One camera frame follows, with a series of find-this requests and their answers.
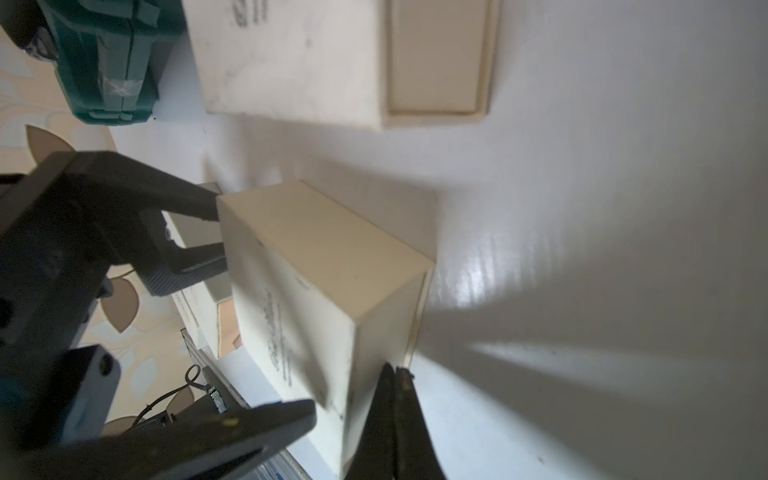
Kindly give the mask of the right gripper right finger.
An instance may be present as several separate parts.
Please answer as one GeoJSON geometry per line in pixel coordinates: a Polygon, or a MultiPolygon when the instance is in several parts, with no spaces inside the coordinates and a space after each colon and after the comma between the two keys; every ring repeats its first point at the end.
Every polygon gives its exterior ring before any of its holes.
{"type": "Polygon", "coordinates": [[[395,370],[395,479],[445,480],[418,400],[413,375],[395,370]]]}

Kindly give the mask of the cream jewelry box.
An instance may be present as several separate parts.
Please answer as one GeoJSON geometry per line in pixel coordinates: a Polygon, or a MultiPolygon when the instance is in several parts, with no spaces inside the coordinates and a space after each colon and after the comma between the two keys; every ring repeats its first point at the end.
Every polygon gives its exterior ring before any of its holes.
{"type": "Polygon", "coordinates": [[[384,130],[489,108],[497,1],[187,1],[211,113],[384,130]]]}
{"type": "Polygon", "coordinates": [[[341,477],[383,366],[411,363],[434,262],[301,181],[217,210],[242,345],[283,400],[315,402],[309,440],[341,477]]]}

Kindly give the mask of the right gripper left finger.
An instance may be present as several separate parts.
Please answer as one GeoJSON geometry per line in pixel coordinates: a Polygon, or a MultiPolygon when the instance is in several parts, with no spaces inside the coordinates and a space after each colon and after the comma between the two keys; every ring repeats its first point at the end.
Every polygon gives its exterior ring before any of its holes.
{"type": "Polygon", "coordinates": [[[346,480],[395,478],[395,371],[386,363],[379,376],[360,441],[346,480]]]}

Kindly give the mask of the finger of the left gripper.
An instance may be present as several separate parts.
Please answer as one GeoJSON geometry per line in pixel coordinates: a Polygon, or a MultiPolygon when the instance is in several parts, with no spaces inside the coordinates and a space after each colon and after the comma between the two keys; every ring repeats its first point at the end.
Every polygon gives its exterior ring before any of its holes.
{"type": "Polygon", "coordinates": [[[19,479],[239,479],[316,425],[312,400],[277,402],[157,429],[27,452],[19,479]]]}

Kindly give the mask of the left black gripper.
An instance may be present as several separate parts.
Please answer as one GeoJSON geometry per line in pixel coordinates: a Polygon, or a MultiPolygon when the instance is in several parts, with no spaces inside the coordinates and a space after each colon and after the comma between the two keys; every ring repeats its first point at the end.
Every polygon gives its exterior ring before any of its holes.
{"type": "Polygon", "coordinates": [[[221,242],[170,240],[165,212],[216,222],[217,194],[108,151],[57,153],[29,175],[2,175],[2,449],[100,434],[121,367],[79,342],[113,293],[112,266],[131,265],[155,296],[228,271],[221,242]]]}

